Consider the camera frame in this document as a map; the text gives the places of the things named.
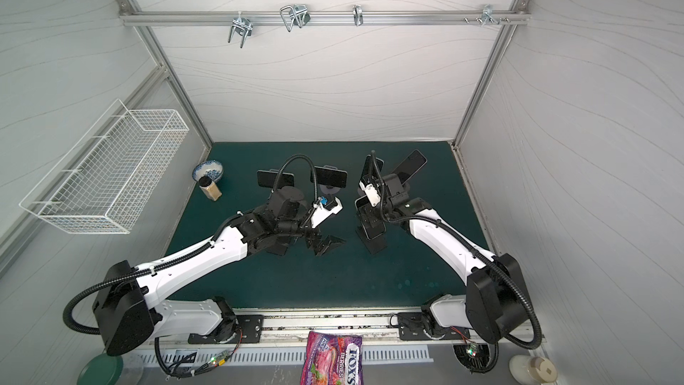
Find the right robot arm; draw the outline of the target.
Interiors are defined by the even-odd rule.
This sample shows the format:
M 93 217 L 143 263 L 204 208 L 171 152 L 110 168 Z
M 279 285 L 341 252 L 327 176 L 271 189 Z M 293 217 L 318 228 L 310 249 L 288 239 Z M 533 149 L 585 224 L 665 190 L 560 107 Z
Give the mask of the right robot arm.
M 363 195 L 354 203 L 361 241 L 370 253 L 378 253 L 388 246 L 387 227 L 400 226 L 461 278 L 464 297 L 444 295 L 427 305 L 426 331 L 433 325 L 468 328 L 488 344 L 508 340 L 523 349 L 539 348 L 543 330 L 518 261 L 475 244 L 429 203 L 410 196 L 408 182 L 426 162 L 415 150 L 385 175 L 376 153 L 366 157 L 359 182 Z

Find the white-edged phone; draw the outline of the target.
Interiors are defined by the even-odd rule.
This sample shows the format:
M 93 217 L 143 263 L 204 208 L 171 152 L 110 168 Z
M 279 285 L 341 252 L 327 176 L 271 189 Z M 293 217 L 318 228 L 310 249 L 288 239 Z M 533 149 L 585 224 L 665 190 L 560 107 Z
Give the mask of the white-edged phone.
M 384 235 L 387 231 L 385 222 L 380 216 L 379 210 L 370 205 L 368 199 L 363 196 L 354 202 L 356 215 L 360 220 L 361 228 L 369 239 Z

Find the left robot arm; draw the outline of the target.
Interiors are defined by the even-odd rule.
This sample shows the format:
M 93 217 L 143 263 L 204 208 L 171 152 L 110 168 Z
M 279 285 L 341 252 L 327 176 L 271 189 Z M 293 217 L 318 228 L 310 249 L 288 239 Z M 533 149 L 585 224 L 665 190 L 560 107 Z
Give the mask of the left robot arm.
M 171 297 L 204 276 L 261 251 L 283 255 L 292 242 L 306 240 L 315 255 L 342 244 L 325 236 L 321 224 L 342 212 L 331 194 L 308 201 L 292 185 L 282 185 L 279 170 L 265 204 L 228 217 L 210 237 L 164 258 L 131 266 L 112 266 L 101 283 L 74 296 L 62 311 L 72 331 L 98 335 L 105 352 L 119 356 L 149 340 L 193 335 L 209 342 L 229 342 L 240 333 L 240 321 L 221 297 L 174 301 Z

